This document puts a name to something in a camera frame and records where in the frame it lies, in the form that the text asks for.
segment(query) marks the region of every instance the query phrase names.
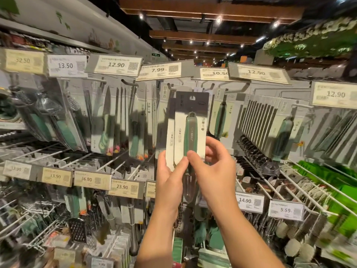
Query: forearm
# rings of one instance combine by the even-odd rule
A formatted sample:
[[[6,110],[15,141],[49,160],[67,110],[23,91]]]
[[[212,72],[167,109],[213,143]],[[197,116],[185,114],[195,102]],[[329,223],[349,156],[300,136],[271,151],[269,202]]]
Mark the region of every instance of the forearm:
[[[215,219],[233,268],[284,268],[238,205],[227,205]]]
[[[153,212],[136,258],[135,268],[172,267],[172,220]]]

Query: qr code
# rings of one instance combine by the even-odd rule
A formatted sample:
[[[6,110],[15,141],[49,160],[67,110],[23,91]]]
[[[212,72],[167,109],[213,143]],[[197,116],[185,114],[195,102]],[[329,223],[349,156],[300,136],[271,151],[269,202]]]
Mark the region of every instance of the qr code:
[[[357,101],[357,91],[351,91],[350,100]]]
[[[33,66],[39,67],[42,65],[42,59],[39,57],[34,57],[33,58]]]
[[[280,75],[277,72],[270,72],[269,73],[270,77],[274,78],[274,79],[279,79]]]
[[[84,61],[77,61],[77,70],[84,70],[86,67],[86,63]]]
[[[254,199],[254,206],[260,206],[262,204],[262,200],[261,199]]]
[[[327,100],[328,96],[316,96],[317,100]]]
[[[178,65],[168,67],[168,72],[175,72],[175,71],[178,71]]]
[[[134,63],[134,62],[129,62],[129,67],[128,70],[137,70],[137,66],[139,65],[139,63]]]
[[[137,185],[132,185],[131,186],[131,188],[130,188],[130,191],[132,192],[132,193],[136,193],[137,192]]]
[[[300,216],[300,215],[301,215],[301,209],[295,208],[295,209],[294,209],[294,215],[295,215],[295,216]]]

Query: right hand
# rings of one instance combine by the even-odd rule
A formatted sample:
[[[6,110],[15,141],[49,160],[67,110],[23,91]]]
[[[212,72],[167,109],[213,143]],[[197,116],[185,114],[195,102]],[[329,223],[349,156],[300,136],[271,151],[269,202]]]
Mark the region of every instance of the right hand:
[[[218,140],[207,136],[205,164],[197,153],[190,150],[187,158],[194,168],[197,182],[200,186],[208,207],[213,214],[225,208],[228,204],[236,205],[236,165],[224,145]]]

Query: store shelf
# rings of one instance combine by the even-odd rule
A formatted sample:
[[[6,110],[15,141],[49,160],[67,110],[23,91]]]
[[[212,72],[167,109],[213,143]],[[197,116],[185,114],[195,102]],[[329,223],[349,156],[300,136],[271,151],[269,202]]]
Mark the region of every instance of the store shelf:
[[[107,49],[92,46],[87,43],[69,39],[68,37],[55,35],[50,32],[47,32],[47,31],[43,31],[43,30],[40,30],[37,28],[33,28],[33,27],[30,27],[30,26],[27,26],[27,25],[24,25],[24,24],[21,24],[18,22],[9,21],[9,20],[5,20],[2,18],[0,18],[0,26],[2,28],[8,29],[8,30],[14,30],[14,31],[21,32],[21,33],[24,33],[27,35],[32,35],[35,37],[41,37],[41,38],[48,39],[53,42],[59,42],[59,43],[66,44],[69,46],[74,46],[74,47],[83,48],[83,49],[92,50],[92,51],[101,52],[101,53],[115,53],[115,52],[107,50]]]
[[[26,130],[24,123],[0,122],[0,130]]]

